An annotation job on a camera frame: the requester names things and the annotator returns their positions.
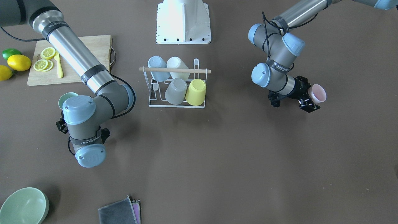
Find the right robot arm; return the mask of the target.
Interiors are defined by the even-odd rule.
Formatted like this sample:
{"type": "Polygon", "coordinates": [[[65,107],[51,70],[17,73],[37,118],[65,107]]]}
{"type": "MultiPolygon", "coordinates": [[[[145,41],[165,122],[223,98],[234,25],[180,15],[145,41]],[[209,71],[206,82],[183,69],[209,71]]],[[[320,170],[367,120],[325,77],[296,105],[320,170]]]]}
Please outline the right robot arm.
{"type": "Polygon", "coordinates": [[[100,165],[106,157],[104,143],[109,130],[100,125],[129,113],[136,102],[132,87],[115,81],[64,21],[62,12],[49,0],[2,0],[1,27],[29,24],[75,70],[95,97],[78,95],[62,104],[64,124],[74,156],[85,168],[100,165]]]}

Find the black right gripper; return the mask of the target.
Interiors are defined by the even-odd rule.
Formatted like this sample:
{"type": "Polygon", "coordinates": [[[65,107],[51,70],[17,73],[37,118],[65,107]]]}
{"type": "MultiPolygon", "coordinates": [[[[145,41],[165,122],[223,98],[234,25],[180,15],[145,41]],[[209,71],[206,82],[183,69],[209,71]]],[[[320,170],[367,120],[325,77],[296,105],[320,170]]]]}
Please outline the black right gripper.
{"type": "MultiPolygon", "coordinates": [[[[61,112],[61,117],[56,122],[56,125],[59,131],[65,134],[68,133],[68,126],[64,119],[63,112],[61,112]]],[[[90,137],[88,139],[75,139],[70,137],[70,139],[73,144],[104,144],[109,136],[110,136],[110,131],[107,128],[101,129],[101,127],[99,127],[99,129],[96,131],[95,136],[93,137],[90,137]]]]}

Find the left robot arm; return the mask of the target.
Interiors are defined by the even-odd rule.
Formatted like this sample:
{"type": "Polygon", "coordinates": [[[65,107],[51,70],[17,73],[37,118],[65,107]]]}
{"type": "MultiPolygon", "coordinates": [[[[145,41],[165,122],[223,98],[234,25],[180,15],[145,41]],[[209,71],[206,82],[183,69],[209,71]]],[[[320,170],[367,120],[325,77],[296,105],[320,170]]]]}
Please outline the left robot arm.
{"type": "Polygon", "coordinates": [[[268,89],[271,106],[278,108],[283,99],[298,101],[307,113],[320,109],[327,94],[318,84],[310,84],[303,76],[292,77],[294,60],[300,56],[305,42],[292,31],[313,21],[317,15],[338,0],[301,0],[280,15],[268,20],[262,13],[263,23],[254,24],[248,33],[249,41],[266,53],[266,61],[257,64],[251,73],[253,83],[268,89]]]}

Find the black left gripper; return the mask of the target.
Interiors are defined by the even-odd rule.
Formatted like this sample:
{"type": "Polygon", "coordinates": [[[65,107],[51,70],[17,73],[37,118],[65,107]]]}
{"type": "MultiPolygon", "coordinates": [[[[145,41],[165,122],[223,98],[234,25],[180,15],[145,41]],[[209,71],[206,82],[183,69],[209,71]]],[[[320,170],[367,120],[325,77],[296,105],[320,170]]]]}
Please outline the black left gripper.
{"type": "Polygon", "coordinates": [[[287,83],[284,88],[279,92],[269,91],[268,98],[273,107],[280,107],[280,101],[284,98],[291,98],[299,101],[300,109],[307,113],[314,112],[320,109],[308,94],[308,89],[311,87],[307,78],[297,76],[293,78],[287,76],[287,83]]]}

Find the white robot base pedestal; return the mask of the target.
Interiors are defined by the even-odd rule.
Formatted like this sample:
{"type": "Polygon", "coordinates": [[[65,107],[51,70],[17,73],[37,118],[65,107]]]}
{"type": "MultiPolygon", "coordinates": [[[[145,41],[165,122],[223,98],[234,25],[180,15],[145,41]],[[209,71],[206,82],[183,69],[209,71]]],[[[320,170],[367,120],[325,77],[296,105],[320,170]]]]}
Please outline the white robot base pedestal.
{"type": "Polygon", "coordinates": [[[209,44],[209,6],[202,0],[164,0],[157,6],[156,44],[209,44]]]}

